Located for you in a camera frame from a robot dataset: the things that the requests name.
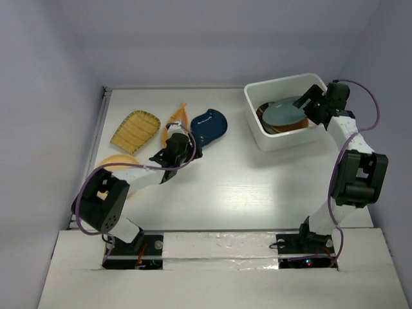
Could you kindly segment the orange woven round plate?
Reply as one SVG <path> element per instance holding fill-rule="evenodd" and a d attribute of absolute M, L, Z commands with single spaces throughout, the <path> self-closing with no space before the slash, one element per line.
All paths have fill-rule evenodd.
<path fill-rule="evenodd" d="M 289 124 L 289 125 L 284 125 L 284 126 L 272 126 L 272 129 L 276 133 L 286 133 L 290 131 L 296 131 L 299 129 L 305 129 L 309 125 L 309 121 L 307 118 L 302 119 L 301 121 L 298 121 L 294 124 Z"/>

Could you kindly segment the dark blue leaf dish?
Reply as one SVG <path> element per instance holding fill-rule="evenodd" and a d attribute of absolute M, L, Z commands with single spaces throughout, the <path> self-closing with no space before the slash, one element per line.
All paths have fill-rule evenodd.
<path fill-rule="evenodd" d="M 208 109 L 191 120 L 191 132 L 196 142 L 205 147 L 221 138 L 228 129 L 228 122 L 223 113 Z"/>

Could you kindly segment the teal round ceramic plate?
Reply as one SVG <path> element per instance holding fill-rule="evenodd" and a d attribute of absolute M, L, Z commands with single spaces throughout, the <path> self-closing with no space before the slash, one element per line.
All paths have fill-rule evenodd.
<path fill-rule="evenodd" d="M 288 97 L 275 102 L 269 102 L 262 119 L 270 126 L 289 126 L 306 118 L 302 109 L 294 106 L 299 97 Z"/>

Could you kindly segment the orange leaf-shaped plate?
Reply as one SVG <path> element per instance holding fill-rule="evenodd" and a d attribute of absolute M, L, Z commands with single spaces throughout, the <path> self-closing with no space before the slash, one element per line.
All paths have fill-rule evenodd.
<path fill-rule="evenodd" d="M 189 119 L 188 119 L 188 115 L 187 115 L 187 112 L 186 112 L 186 109 L 185 109 L 186 105 L 187 105 L 186 102 L 182 102 L 180 107 L 169 117 L 166 124 L 173 123 L 173 122 L 179 122 L 179 123 L 183 124 L 188 129 L 189 128 Z M 166 145 L 167 145 L 166 141 L 170 136 L 171 136 L 171 134 L 168 132 L 167 126 L 165 126 L 163 128 L 162 134 L 161 134 L 161 143 L 162 143 L 163 148 L 166 147 Z"/>

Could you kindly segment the striped rim round plate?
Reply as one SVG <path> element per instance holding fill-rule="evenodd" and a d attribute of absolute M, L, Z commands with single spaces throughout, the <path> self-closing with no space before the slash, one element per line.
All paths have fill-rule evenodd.
<path fill-rule="evenodd" d="M 258 107 L 258 109 L 256 110 L 257 118 L 258 118 L 260 124 L 262 125 L 263 129 L 265 130 L 265 132 L 267 132 L 268 134 L 273 134 L 274 130 L 273 130 L 272 126 L 268 125 L 266 122 L 263 121 L 263 113 L 272 104 L 273 104 L 273 102 L 264 103 L 264 104 L 260 105 Z"/>

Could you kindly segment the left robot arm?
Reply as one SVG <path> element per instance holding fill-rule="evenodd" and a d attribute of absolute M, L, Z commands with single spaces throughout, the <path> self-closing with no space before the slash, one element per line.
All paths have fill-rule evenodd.
<path fill-rule="evenodd" d="M 144 231 L 122 215 L 128 195 L 173 178 L 191 161 L 201 158 L 201 147 L 192 133 L 173 133 L 166 147 L 144 165 L 120 163 L 124 169 L 109 171 L 113 164 L 96 168 L 74 199 L 71 212 L 85 234 L 107 235 L 114 249 L 136 254 Z"/>

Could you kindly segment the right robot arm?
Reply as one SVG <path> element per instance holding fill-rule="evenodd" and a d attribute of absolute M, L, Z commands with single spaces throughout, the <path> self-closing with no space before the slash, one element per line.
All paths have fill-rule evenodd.
<path fill-rule="evenodd" d="M 296 244 L 303 252 L 325 246 L 343 219 L 380 196 L 389 160 L 365 141 L 355 115 L 346 109 L 349 96 L 350 87 L 335 80 L 326 90 L 314 84 L 294 102 L 309 120 L 324 126 L 339 150 L 326 202 L 299 228 Z"/>

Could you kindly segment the white plastic bin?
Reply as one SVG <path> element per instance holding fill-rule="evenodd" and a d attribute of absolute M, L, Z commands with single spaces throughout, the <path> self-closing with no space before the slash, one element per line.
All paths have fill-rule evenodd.
<path fill-rule="evenodd" d="M 247 100 L 246 119 L 260 150 L 269 152 L 314 142 L 326 133 L 323 126 L 310 122 L 306 128 L 271 135 L 264 130 L 256 114 L 261 105 L 287 97 L 301 96 L 314 84 L 326 90 L 326 84 L 314 73 L 265 80 L 244 87 Z"/>

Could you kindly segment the yellow green bamboo-pattern plate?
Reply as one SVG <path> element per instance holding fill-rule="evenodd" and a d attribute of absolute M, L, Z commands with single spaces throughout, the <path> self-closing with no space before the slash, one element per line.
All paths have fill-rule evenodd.
<path fill-rule="evenodd" d="M 110 143 L 133 155 L 157 134 L 160 124 L 160 120 L 149 112 L 133 111 L 119 125 Z"/>

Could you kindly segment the yellow round plate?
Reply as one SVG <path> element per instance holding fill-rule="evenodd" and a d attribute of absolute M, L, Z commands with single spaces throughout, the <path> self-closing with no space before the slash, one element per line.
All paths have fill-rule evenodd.
<path fill-rule="evenodd" d="M 112 156 L 109 156 L 103 159 L 99 164 L 95 166 L 95 168 L 100 167 L 101 165 L 104 165 L 104 164 L 114 164 L 114 163 L 139 164 L 139 161 L 129 154 L 114 154 Z M 106 169 L 108 171 L 116 171 L 116 170 L 127 169 L 127 166 L 116 165 L 116 166 L 107 167 Z"/>

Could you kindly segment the white front panel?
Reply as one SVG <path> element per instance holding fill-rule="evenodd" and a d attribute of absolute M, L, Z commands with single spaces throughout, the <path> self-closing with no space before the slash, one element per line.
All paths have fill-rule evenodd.
<path fill-rule="evenodd" d="M 272 232 L 173 232 L 160 270 L 106 270 L 99 238 L 59 234 L 41 308 L 407 308 L 380 229 L 347 229 L 337 268 L 280 269 Z"/>

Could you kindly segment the aluminium side rail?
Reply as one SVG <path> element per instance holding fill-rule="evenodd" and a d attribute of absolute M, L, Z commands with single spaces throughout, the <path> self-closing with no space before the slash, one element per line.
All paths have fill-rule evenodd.
<path fill-rule="evenodd" d="M 80 177 L 80 183 L 78 186 L 78 190 L 75 193 L 74 199 L 78 196 L 78 193 L 80 192 L 80 189 L 86 180 L 86 178 L 89 176 L 90 172 L 94 170 L 95 166 L 95 161 L 96 161 L 96 156 L 97 156 L 97 148 L 101 139 L 102 135 L 102 130 L 104 126 L 104 122 L 106 119 L 106 114 L 108 111 L 108 105 L 110 101 L 110 97 L 112 94 L 112 89 L 108 86 L 103 86 L 102 87 L 102 98 L 100 101 L 99 105 L 99 111 L 98 111 L 98 116 L 97 116 L 97 121 L 95 124 L 95 128 L 93 131 L 93 135 L 91 137 L 91 141 L 88 145 L 88 152 L 86 155 L 86 163 L 84 165 L 84 168 L 82 170 L 82 174 Z"/>

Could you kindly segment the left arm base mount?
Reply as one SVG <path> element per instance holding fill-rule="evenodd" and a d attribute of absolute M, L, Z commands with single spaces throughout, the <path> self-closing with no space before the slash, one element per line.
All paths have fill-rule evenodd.
<path fill-rule="evenodd" d="M 108 270 L 161 270 L 163 269 L 163 234 L 145 234 L 135 250 L 131 244 L 115 238 L 115 246 L 102 267 Z"/>

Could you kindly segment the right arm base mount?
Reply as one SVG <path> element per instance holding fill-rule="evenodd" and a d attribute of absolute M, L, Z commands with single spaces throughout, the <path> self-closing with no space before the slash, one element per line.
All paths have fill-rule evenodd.
<path fill-rule="evenodd" d="M 336 268 L 335 252 L 331 235 L 311 232 L 308 223 L 302 223 L 296 233 L 280 233 L 269 246 L 276 249 L 281 256 L 298 255 L 298 257 L 282 257 L 284 268 Z"/>

